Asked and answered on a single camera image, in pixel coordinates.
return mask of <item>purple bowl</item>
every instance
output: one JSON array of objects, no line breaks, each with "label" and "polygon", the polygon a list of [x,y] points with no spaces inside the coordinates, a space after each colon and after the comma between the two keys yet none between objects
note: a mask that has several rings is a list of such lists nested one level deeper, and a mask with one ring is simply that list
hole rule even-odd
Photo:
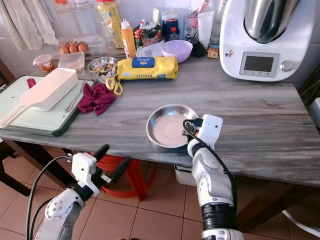
[{"label": "purple bowl", "polygon": [[186,60],[192,51],[192,44],[185,40],[168,41],[162,45],[162,54],[165,57],[176,57],[178,63]]}]

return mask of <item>red plastic chair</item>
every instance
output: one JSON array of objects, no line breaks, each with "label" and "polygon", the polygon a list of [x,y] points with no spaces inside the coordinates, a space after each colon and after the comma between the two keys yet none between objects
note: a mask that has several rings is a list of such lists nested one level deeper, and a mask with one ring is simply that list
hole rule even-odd
[{"label": "red plastic chair", "polygon": [[[119,163],[124,160],[121,156],[105,155],[96,165],[104,171],[116,170]],[[131,191],[115,191],[103,186],[102,190],[117,198],[132,198],[137,196],[139,201],[144,200],[148,196],[147,189],[155,180],[157,173],[157,165],[154,166],[152,174],[147,182],[144,181],[138,160],[132,158],[130,164],[125,170],[133,190]]]}]

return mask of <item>tile floor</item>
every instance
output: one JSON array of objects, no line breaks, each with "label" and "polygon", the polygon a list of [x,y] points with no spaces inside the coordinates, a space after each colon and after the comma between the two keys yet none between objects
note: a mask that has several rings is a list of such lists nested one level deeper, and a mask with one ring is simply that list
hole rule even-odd
[{"label": "tile floor", "polygon": [[[46,147],[53,156],[62,155],[56,147]],[[59,162],[67,171],[71,165]],[[140,161],[145,179],[151,174],[153,164]],[[3,160],[5,171],[26,186],[31,187],[38,170],[23,157]],[[122,191],[130,184],[124,176],[113,186]],[[238,183],[239,209],[243,208],[263,188],[260,181]],[[63,191],[44,176],[38,182],[34,197],[34,208],[45,200]],[[116,198],[104,192],[86,203],[73,230],[72,240],[117,240],[137,238],[139,240],[196,240],[201,239],[202,218],[195,187],[176,181],[172,166],[159,164],[156,178],[148,190],[148,198],[139,202],[136,197]],[[0,239],[24,240],[28,205],[25,197],[0,183]],[[298,221],[320,228],[320,195],[310,195],[288,210]],[[43,210],[35,228],[43,221]],[[317,237],[304,232],[291,223],[283,214],[245,233],[246,240],[316,240]]]}]

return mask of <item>scissors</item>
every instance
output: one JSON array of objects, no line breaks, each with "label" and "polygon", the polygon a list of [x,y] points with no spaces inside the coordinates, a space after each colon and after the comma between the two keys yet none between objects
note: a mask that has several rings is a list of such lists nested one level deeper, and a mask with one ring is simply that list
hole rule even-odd
[{"label": "scissors", "polygon": [[122,88],[120,81],[117,79],[117,75],[118,74],[113,77],[107,78],[107,80],[105,81],[105,86],[110,91],[113,90],[113,93],[115,95],[120,96],[124,92],[124,89]]}]

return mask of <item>gray marble tabletop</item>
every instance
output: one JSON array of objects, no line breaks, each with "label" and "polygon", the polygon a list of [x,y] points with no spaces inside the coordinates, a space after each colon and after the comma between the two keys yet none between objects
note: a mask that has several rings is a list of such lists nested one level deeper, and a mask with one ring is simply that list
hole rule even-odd
[{"label": "gray marble tabletop", "polygon": [[155,109],[185,104],[199,116],[223,118],[215,150],[232,173],[320,187],[320,136],[289,80],[239,80],[217,59],[190,57],[176,79],[121,83],[123,95],[106,112],[80,113],[59,137],[1,129],[0,138],[93,152],[109,144],[111,155],[191,167],[186,147],[161,148],[146,134]]}]

